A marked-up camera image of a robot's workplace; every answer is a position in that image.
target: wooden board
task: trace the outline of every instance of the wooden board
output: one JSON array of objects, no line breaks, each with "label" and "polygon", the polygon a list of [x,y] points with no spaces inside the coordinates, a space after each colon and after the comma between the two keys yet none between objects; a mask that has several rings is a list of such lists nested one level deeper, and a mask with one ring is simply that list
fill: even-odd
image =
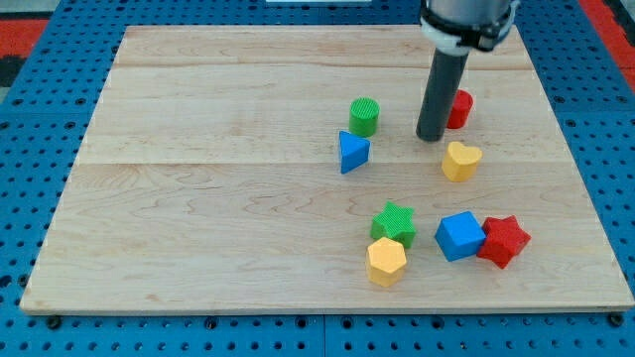
[{"label": "wooden board", "polygon": [[[478,313],[634,304],[516,30],[473,53],[468,127],[414,134],[433,47],[416,26],[131,27],[22,299],[31,314]],[[381,105],[369,166],[337,132]],[[448,141],[484,152],[449,182]],[[369,283],[386,200],[416,208],[402,282]],[[506,270],[448,263],[443,216],[516,214]]]}]

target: green cylinder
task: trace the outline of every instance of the green cylinder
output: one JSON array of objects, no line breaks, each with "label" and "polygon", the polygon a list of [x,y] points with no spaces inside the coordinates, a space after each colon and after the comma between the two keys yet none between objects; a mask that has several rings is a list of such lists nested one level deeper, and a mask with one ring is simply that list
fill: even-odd
[{"label": "green cylinder", "polygon": [[362,138],[368,138],[377,131],[379,104],[371,98],[357,98],[350,104],[348,131]]}]

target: green star block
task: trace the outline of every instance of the green star block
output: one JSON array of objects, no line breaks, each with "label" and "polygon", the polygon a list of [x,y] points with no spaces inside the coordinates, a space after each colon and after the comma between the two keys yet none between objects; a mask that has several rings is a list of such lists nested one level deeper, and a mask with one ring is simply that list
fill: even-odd
[{"label": "green star block", "polygon": [[417,229],[413,224],[415,208],[401,207],[388,201],[384,211],[373,217],[370,236],[377,240],[382,237],[390,238],[404,245],[408,249],[413,245]]}]

